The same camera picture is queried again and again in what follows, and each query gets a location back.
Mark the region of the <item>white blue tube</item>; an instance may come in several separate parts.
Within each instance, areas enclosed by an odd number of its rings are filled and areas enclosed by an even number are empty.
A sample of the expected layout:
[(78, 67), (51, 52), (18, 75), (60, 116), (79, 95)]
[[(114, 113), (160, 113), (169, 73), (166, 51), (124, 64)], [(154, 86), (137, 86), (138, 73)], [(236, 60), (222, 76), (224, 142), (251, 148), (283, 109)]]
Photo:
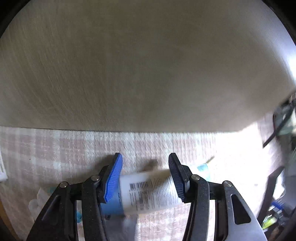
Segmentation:
[(101, 205), (105, 215), (145, 214), (175, 207), (178, 197), (170, 170), (121, 175), (112, 198)]

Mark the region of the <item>plaid table cloth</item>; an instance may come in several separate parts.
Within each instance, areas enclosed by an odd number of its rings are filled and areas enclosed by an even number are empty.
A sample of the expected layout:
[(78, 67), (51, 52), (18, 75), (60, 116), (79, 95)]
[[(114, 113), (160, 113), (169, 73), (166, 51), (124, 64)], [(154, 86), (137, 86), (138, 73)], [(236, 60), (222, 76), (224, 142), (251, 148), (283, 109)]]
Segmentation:
[[(226, 200), (226, 224), (260, 211), (269, 175), (257, 125), (232, 133), (116, 133), (1, 127), (8, 179), (1, 201), (22, 240), (118, 240), (125, 223), (138, 240), (201, 239)], [(107, 227), (103, 206), (122, 216)]]

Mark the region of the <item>clear plastic bag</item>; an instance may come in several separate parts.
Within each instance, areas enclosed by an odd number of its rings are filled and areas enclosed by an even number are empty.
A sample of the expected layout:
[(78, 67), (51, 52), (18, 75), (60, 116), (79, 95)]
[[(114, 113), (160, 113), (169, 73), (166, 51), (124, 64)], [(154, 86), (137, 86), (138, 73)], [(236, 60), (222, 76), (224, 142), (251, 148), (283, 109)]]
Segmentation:
[(35, 199), (30, 200), (28, 209), (30, 211), (32, 219), (35, 221), (40, 214), (42, 208), (50, 198), (50, 196), (55, 191), (55, 187), (50, 187), (47, 189), (39, 188), (37, 196)]

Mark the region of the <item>black storage bin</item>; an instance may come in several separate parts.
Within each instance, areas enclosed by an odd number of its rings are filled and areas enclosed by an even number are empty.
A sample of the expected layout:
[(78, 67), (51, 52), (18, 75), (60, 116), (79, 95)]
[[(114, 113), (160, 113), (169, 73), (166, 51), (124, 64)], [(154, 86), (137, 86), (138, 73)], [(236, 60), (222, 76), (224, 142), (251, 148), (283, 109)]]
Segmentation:
[(257, 220), (267, 240), (295, 240), (295, 93), (269, 118), (264, 150), (280, 159), (267, 177)]

